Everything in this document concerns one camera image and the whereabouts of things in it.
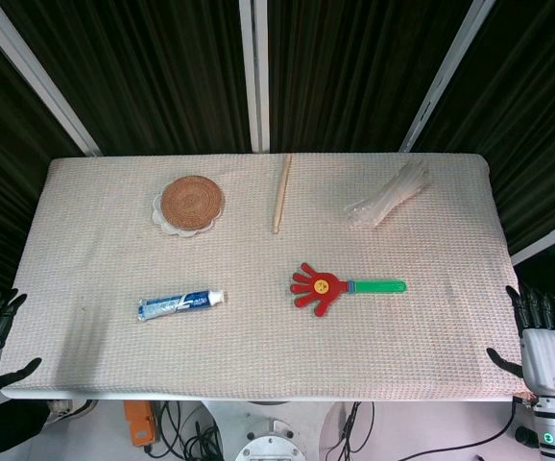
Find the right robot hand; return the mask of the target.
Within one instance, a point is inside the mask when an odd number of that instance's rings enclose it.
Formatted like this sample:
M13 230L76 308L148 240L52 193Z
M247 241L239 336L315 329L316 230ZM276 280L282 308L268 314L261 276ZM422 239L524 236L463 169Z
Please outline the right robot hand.
M539 397L555 398L555 298L520 285L506 287L518 330L521 362L511 362L493 348L486 354L501 370L522 379Z

